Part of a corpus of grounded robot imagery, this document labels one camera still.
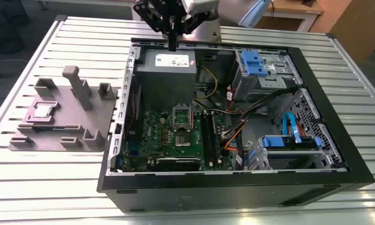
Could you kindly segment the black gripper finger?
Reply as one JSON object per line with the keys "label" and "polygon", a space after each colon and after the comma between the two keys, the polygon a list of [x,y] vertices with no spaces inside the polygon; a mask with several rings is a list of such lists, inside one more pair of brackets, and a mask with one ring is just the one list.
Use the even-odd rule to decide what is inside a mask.
{"label": "black gripper finger", "polygon": [[199,27],[199,25],[209,18],[211,12],[203,12],[192,17],[189,17],[185,21],[183,21],[181,13],[175,15],[173,28],[172,28],[172,51],[176,50],[177,47],[177,37],[183,34],[191,34],[192,31]]}
{"label": "black gripper finger", "polygon": [[160,32],[168,41],[168,50],[172,51],[171,17],[161,18],[148,0],[136,0],[132,9],[155,32]]}

